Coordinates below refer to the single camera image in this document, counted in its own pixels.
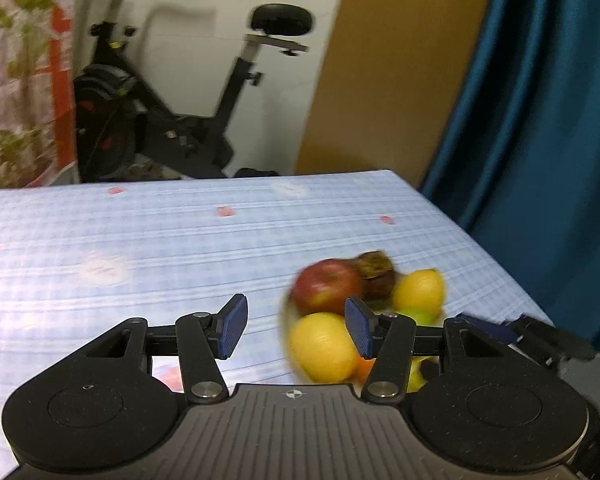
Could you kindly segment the orange tangerine front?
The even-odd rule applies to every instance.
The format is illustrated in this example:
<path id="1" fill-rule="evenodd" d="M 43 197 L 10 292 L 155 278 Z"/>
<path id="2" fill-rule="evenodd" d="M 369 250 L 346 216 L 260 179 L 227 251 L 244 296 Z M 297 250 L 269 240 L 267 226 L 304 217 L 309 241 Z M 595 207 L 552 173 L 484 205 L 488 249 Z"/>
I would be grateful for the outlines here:
<path id="1" fill-rule="evenodd" d="M 363 359 L 358 358 L 358 362 L 356 362 L 356 367 L 353 373 L 353 381 L 358 385 L 362 386 L 366 383 L 368 375 L 372 370 L 375 364 L 375 359 Z"/>

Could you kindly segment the yellow lemon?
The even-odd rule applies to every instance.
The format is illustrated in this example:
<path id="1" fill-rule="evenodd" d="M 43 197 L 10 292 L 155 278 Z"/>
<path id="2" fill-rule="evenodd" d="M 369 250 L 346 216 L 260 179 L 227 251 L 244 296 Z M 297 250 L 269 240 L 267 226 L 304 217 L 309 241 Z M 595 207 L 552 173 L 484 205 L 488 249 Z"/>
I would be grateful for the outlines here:
<path id="1" fill-rule="evenodd" d="M 318 312 L 299 318 L 288 334 L 291 361 L 317 384 L 339 384 L 358 366 L 344 317 Z"/>
<path id="2" fill-rule="evenodd" d="M 432 318 L 440 318 L 446 297 L 446 285 L 437 269 L 416 270 L 405 274 L 394 286 L 391 302 L 396 311 L 415 309 Z"/>

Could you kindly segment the dark purple mangosteen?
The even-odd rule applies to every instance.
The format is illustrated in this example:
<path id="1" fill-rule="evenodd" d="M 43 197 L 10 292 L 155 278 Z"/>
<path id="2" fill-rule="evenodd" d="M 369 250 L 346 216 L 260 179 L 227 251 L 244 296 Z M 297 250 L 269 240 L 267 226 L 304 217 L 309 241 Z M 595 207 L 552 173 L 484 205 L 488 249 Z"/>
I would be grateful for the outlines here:
<path id="1" fill-rule="evenodd" d="M 396 269 L 390 258 L 381 250 L 363 252 L 353 260 L 356 272 L 363 281 L 365 301 L 380 301 L 390 298 L 396 284 Z"/>

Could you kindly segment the red apple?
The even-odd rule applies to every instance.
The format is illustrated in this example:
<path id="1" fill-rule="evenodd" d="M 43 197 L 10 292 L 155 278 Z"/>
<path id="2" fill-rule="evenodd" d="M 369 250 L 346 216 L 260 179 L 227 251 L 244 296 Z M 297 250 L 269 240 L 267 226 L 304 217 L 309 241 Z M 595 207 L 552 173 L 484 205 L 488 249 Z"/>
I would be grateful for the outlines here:
<path id="1" fill-rule="evenodd" d="M 343 315 L 349 297 L 361 296 L 364 282 L 349 260 L 325 259 L 304 268 L 291 287 L 290 300 L 301 315 Z"/>

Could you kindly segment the yellow green round fruit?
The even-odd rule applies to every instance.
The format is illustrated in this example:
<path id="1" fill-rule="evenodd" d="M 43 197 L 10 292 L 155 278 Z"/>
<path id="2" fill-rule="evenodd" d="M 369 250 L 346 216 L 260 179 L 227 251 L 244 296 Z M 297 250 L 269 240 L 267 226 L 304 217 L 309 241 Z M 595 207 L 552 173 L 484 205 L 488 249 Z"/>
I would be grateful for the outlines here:
<path id="1" fill-rule="evenodd" d="M 408 393 L 417 392 L 427 382 L 437 378 L 439 374 L 440 367 L 437 358 L 415 358 L 412 361 L 406 391 Z"/>

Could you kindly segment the beige round plate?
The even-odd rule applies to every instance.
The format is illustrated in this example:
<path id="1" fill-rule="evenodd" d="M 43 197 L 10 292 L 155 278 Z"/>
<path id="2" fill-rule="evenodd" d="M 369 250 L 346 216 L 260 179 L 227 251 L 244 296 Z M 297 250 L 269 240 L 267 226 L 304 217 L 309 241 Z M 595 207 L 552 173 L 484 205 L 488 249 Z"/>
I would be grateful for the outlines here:
<path id="1" fill-rule="evenodd" d="M 392 307 L 391 298 L 387 300 L 371 301 L 368 305 L 376 314 L 396 313 L 396 310 Z M 283 345 L 285 356 L 291 369 L 291 377 L 294 378 L 294 381 L 298 382 L 298 384 L 314 384 L 314 380 L 307 375 L 304 369 L 294 360 L 294 356 L 291 354 L 290 350 L 289 335 L 294 324 L 296 324 L 301 317 L 302 314 L 290 298 L 290 292 L 287 292 L 278 316 L 280 343 Z M 441 327 L 445 318 L 446 312 L 443 309 L 442 315 L 438 318 L 436 327 Z M 353 381 L 353 373 L 346 379 L 343 379 L 342 383 L 352 384 L 355 392 L 359 393 L 362 386 L 358 386 Z"/>

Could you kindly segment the blue curtain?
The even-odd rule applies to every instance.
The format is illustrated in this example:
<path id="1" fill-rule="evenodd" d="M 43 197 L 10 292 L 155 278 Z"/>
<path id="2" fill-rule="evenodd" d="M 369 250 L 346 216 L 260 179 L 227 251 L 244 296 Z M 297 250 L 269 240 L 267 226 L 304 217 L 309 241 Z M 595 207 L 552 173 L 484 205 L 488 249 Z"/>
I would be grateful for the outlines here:
<path id="1" fill-rule="evenodd" d="M 600 350 L 600 0 L 490 0 L 422 194 Z"/>

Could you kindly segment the blue plaid tablecloth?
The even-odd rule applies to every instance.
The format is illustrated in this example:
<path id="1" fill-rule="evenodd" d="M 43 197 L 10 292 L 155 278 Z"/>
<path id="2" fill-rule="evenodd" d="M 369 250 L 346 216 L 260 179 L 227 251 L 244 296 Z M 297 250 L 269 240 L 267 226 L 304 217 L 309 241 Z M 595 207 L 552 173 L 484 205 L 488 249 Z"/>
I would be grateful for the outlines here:
<path id="1" fill-rule="evenodd" d="M 0 190 L 1 412 L 29 378 L 127 318 L 169 325 L 249 302 L 225 381 L 290 384 L 279 311 L 296 275 L 381 250 L 436 269 L 445 312 L 501 322 L 542 310 L 468 234 L 389 170 Z"/>

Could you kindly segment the wooden door panel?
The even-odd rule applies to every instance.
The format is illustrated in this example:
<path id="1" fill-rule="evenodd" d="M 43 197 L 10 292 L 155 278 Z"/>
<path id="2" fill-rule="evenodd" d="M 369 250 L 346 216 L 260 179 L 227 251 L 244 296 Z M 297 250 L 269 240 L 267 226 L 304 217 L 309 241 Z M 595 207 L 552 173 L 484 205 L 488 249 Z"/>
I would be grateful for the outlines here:
<path id="1" fill-rule="evenodd" d="M 420 185 L 489 0 L 340 0 L 297 174 L 390 169 Z"/>

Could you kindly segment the printed backdrop cloth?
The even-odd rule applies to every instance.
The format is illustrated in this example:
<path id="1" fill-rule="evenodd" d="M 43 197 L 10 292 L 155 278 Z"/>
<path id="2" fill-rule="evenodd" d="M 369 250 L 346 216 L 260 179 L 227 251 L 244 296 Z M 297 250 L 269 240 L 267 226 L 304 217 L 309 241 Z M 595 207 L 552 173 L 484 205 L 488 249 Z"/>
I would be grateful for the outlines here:
<path id="1" fill-rule="evenodd" d="M 0 188 L 76 178 L 76 0 L 0 0 Z"/>

